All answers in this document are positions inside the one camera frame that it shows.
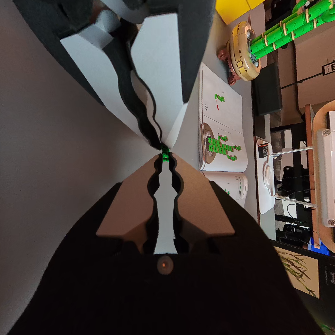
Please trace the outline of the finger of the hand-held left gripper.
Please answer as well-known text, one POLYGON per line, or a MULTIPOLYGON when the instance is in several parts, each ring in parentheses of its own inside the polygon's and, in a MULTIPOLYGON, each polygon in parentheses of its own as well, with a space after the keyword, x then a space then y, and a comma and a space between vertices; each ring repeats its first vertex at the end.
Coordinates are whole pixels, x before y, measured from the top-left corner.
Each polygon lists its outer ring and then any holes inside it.
POLYGON ((157 131, 132 83, 129 47, 137 32, 135 24, 119 19, 111 10, 103 10, 95 23, 60 42, 103 105, 159 150, 157 131))
POLYGON ((136 73, 152 93, 161 141, 172 149, 188 106, 182 95, 177 13, 144 19, 132 44, 131 57, 136 73))

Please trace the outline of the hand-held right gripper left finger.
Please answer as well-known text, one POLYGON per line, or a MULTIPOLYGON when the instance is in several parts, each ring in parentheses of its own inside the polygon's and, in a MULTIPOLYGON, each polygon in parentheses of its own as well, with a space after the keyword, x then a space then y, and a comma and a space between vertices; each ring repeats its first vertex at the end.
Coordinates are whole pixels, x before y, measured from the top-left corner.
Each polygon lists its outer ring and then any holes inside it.
POLYGON ((140 253, 155 251, 159 223, 155 193, 160 187, 161 154, 124 179, 96 235, 134 242, 140 253))

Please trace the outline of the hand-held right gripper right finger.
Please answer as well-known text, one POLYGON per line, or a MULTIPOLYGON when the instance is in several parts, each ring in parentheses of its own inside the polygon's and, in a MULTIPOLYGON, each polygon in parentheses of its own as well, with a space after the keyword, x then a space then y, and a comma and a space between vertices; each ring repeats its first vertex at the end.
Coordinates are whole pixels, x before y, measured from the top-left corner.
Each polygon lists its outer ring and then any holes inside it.
POLYGON ((174 199, 174 246, 178 254, 190 253, 197 242, 230 237, 235 230, 210 181, 175 153, 169 153, 174 199))

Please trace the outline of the lego instruction booklet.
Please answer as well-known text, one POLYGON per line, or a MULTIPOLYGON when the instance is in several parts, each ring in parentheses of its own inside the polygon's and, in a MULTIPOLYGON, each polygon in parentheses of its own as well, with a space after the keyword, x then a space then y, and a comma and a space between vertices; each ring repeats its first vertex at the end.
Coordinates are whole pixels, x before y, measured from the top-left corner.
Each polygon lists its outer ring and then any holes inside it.
POLYGON ((207 65, 199 69, 199 170, 245 207, 248 156, 242 97, 207 65))

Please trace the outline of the green bamboo lego model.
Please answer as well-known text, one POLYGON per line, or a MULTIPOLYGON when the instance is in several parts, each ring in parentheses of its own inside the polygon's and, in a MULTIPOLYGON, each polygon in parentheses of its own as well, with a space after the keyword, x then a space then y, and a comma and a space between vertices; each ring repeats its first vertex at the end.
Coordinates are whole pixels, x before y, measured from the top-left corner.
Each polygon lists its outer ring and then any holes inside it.
POLYGON ((309 8, 308 2, 298 2, 291 15, 259 36, 246 21, 233 28, 225 48, 217 52, 218 59, 229 66, 228 85, 233 86, 238 80, 254 80, 260 74, 262 57, 334 21, 334 1, 317 1, 309 8))

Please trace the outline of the black lego box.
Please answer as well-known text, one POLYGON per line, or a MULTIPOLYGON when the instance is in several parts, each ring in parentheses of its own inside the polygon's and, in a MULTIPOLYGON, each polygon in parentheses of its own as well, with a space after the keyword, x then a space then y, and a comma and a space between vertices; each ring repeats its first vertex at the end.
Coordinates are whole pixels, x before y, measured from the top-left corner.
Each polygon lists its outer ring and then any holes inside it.
POLYGON ((324 334, 335 328, 335 258, 271 241, 292 286, 324 334))

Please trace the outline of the yellow box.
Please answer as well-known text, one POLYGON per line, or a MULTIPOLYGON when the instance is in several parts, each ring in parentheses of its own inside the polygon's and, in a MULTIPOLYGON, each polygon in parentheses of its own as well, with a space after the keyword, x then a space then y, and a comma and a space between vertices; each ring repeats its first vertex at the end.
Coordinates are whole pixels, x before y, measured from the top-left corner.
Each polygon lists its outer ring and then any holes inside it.
POLYGON ((215 9, 228 25, 263 2, 264 0, 216 0, 215 9))

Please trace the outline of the white flat device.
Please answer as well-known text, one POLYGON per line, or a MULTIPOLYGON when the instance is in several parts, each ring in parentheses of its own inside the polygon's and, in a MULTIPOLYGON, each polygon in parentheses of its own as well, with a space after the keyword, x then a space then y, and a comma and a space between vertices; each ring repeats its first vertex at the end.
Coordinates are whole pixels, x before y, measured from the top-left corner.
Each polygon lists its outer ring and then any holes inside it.
POLYGON ((275 183, 272 145, 262 139, 255 143, 259 212, 265 214, 275 204, 275 183))

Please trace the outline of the black rectangular box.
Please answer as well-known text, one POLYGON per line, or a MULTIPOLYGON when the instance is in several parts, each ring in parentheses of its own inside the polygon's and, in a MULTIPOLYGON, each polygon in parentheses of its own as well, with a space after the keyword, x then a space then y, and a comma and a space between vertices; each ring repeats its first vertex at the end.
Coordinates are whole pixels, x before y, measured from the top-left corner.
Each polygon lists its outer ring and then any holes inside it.
POLYGON ((283 105, 278 64, 272 63, 261 69, 258 77, 252 81, 252 103, 256 116, 281 111, 283 105))

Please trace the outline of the clear acrylic holder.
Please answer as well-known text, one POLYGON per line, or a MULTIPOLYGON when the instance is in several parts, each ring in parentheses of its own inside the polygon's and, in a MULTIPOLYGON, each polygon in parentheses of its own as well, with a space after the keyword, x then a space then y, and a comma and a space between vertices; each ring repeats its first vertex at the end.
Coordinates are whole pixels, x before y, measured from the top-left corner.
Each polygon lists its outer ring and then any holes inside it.
MULTIPOLYGON (((277 157, 279 157, 281 155, 284 155, 284 154, 302 152, 302 151, 307 151, 307 150, 312 150, 312 149, 313 149, 312 146, 306 146, 306 147, 303 147, 303 148, 292 149, 292 150, 289 150, 289 151, 281 151, 281 152, 275 152, 275 153, 271 153, 271 154, 269 153, 268 154, 267 162, 270 163, 270 158, 276 159, 277 157)), ((283 196, 275 195, 274 186, 273 187, 271 186, 271 188, 269 189, 269 193, 270 193, 270 196, 273 199, 289 201, 289 202, 292 202, 292 203, 295 203, 295 204, 300 204, 300 205, 303 205, 303 206, 308 206, 310 208, 316 208, 317 207, 316 204, 313 204, 313 203, 310 203, 310 202, 299 201, 299 200, 296 200, 296 199, 290 199, 289 196, 283 197, 283 196)))

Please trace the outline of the blue object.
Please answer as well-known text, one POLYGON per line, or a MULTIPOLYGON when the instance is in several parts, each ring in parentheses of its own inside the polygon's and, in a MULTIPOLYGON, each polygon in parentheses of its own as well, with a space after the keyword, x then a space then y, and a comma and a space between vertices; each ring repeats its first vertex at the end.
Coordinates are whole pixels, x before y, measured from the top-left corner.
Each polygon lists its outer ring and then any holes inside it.
POLYGON ((308 250, 315 253, 330 256, 330 251, 328 250, 328 248, 322 242, 320 245, 316 245, 312 237, 310 238, 308 243, 308 250))

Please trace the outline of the grey clamp bar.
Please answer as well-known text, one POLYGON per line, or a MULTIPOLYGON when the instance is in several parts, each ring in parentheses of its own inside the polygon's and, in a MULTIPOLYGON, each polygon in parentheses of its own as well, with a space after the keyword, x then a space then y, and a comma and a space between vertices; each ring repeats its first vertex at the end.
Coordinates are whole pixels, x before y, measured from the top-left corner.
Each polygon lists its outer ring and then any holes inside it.
POLYGON ((335 131, 317 131, 321 220, 327 228, 335 226, 335 131))

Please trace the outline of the wooden board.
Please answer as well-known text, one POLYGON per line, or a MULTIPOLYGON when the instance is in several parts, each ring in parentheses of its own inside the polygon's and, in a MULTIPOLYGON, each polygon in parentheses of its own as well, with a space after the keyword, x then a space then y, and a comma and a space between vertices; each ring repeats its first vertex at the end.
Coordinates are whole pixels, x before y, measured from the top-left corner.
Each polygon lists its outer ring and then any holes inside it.
POLYGON ((305 119, 307 132, 307 146, 313 149, 308 151, 308 168, 310 176, 311 202, 316 205, 312 210, 313 239, 317 248, 321 242, 331 251, 335 252, 334 228, 327 228, 322 224, 321 218, 321 198, 320 198, 320 174, 319 156, 317 149, 317 131, 325 128, 327 120, 326 113, 333 111, 335 102, 329 102, 321 107, 316 113, 311 105, 305 105, 305 119))

